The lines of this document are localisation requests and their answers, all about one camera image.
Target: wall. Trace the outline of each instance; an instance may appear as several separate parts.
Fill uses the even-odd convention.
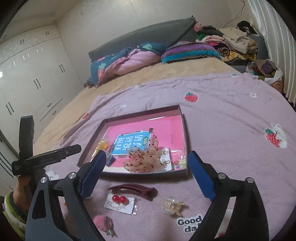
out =
[[[84,83],[90,77],[89,51],[130,31],[191,15],[215,27],[232,19],[227,0],[82,0],[57,26]]]
[[[241,2],[240,0],[227,0],[233,18],[235,18],[238,13],[240,15],[241,10],[242,10],[242,15],[237,20],[234,20],[231,23],[227,24],[226,27],[231,27],[231,24],[237,26],[237,24],[243,20],[250,22],[247,0],[244,0],[244,1],[245,1],[245,6],[242,10],[242,7],[244,5],[243,2]]]

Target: pile of clothes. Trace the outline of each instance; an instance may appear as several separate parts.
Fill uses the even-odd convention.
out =
[[[212,45],[222,57],[222,61],[230,65],[247,65],[256,59],[257,43],[237,28],[220,28],[196,23],[196,42]]]
[[[248,72],[258,76],[258,79],[273,78],[278,68],[273,61],[265,59],[257,59],[253,63],[248,64]]]
[[[256,59],[249,63],[246,72],[257,76],[280,93],[283,93],[283,72],[280,68],[269,59]]]

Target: window curtain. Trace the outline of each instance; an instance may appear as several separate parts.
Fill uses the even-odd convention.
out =
[[[245,0],[251,25],[264,37],[269,58],[284,73],[284,93],[296,103],[296,42],[277,11],[266,0]]]

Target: sleeve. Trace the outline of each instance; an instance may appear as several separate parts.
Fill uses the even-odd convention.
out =
[[[13,191],[5,196],[3,214],[15,232],[25,240],[28,213],[21,210],[13,201]]]

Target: box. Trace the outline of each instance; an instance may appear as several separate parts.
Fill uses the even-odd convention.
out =
[[[125,134],[134,132],[139,132],[139,134],[141,134],[141,131],[143,131],[143,134],[147,134],[147,131],[150,131],[151,136],[157,136],[160,148],[169,149],[168,158],[170,159],[172,169],[168,171],[162,168],[161,170],[158,169],[150,173],[129,172],[123,168],[123,164],[128,160],[128,156],[116,155],[114,156],[116,161],[110,167],[106,166],[104,168],[103,175],[128,175],[137,177],[167,177],[176,174],[187,175],[186,131],[179,105],[103,120],[84,149],[78,161],[78,166],[81,167],[84,163],[91,161],[92,155],[101,140],[108,140],[114,149],[114,144],[118,137],[125,137]]]

